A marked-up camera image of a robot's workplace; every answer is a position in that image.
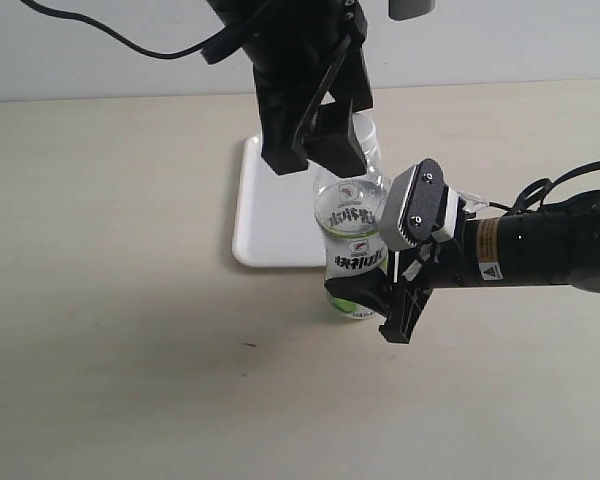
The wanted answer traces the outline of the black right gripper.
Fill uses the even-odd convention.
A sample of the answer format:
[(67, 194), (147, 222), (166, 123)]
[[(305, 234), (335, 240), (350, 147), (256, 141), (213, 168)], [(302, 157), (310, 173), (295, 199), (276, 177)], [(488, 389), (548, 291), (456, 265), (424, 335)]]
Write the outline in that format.
[(387, 273), (366, 272), (324, 281), (332, 305), (353, 320), (380, 316), (379, 331), (389, 343), (407, 344), (433, 290), (433, 274), (464, 256), (464, 228), (475, 218), (475, 202), (448, 192), (441, 213), (444, 221), (416, 248), (388, 249)]

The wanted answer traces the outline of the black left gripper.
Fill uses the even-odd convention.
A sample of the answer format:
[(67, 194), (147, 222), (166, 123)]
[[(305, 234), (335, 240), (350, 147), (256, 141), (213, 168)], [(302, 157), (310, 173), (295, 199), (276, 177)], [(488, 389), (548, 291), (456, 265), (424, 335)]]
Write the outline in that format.
[[(262, 158), (279, 176), (305, 171), (308, 157), (337, 177), (366, 173), (356, 137), (353, 109), (373, 106), (362, 51), (367, 20), (357, 1), (210, 1), (224, 24), (202, 49), (210, 64), (241, 49), (253, 64), (262, 132)], [(343, 101), (321, 105), (302, 145), (309, 104), (304, 85), (322, 79), (338, 60), (339, 72), (327, 90)]]

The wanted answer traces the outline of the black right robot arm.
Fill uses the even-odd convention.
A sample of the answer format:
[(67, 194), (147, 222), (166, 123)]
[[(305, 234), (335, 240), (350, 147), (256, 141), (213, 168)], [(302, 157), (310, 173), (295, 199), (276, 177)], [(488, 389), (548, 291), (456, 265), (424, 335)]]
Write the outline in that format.
[(600, 190), (519, 215), (466, 220), (455, 239), (391, 252), (385, 268), (328, 279), (334, 297), (381, 315), (407, 344), (436, 289), (562, 286), (600, 293)]

